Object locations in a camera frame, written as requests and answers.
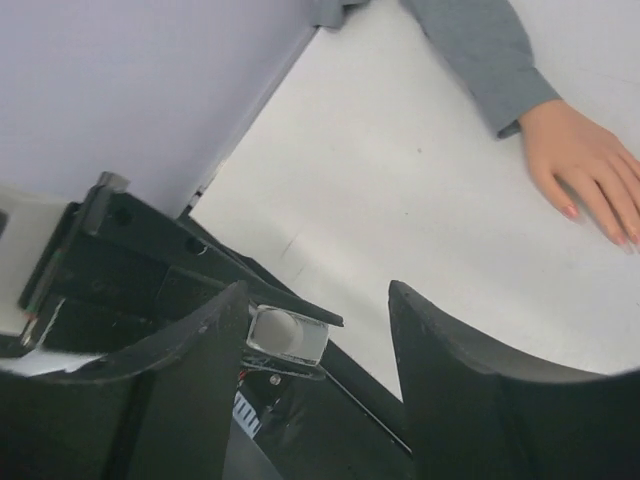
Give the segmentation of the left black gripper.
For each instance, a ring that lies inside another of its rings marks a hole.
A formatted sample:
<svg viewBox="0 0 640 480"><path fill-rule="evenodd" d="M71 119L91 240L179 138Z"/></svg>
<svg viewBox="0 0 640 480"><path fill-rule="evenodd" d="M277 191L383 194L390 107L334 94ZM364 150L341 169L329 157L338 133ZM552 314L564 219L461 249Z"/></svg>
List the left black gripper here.
<svg viewBox="0 0 640 480"><path fill-rule="evenodd" d="M167 217L107 183L67 207L19 304L32 319L30 346L106 354L182 319L239 281L258 305L344 325L196 222Z"/></svg>

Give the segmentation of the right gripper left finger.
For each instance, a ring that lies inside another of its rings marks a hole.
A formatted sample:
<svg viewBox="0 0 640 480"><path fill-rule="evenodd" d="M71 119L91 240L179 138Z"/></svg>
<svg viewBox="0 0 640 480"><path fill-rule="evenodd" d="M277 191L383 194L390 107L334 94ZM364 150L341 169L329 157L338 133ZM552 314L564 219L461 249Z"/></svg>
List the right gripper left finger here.
<svg viewBox="0 0 640 480"><path fill-rule="evenodd" d="M5 479L218 479L248 322L242 282L73 372L1 377Z"/></svg>

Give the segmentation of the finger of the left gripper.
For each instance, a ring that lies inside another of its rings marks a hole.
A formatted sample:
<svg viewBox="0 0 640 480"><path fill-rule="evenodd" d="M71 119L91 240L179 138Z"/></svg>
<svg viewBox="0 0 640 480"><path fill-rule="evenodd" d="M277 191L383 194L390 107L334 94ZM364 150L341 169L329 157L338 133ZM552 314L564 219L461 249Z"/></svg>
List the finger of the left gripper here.
<svg viewBox="0 0 640 480"><path fill-rule="evenodd" d="M412 479L403 405L334 344L320 380L246 370L235 426L257 464L246 479Z"/></svg>

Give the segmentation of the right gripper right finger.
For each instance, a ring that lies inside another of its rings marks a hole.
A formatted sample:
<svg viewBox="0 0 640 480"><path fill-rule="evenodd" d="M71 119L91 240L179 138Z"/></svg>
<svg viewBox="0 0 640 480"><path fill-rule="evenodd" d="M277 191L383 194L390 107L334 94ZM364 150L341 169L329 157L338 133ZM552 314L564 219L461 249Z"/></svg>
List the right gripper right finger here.
<svg viewBox="0 0 640 480"><path fill-rule="evenodd" d="M635 479L639 375L526 354L394 281L388 308L421 479Z"/></svg>

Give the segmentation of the clear nail polish bottle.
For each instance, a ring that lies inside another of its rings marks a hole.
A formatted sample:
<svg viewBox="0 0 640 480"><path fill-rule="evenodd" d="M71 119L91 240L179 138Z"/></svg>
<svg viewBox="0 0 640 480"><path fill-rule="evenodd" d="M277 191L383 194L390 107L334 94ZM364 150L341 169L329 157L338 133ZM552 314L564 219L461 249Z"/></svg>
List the clear nail polish bottle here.
<svg viewBox="0 0 640 480"><path fill-rule="evenodd" d="M329 326L314 318L269 305L249 309L246 345L267 356L317 366L329 340Z"/></svg>

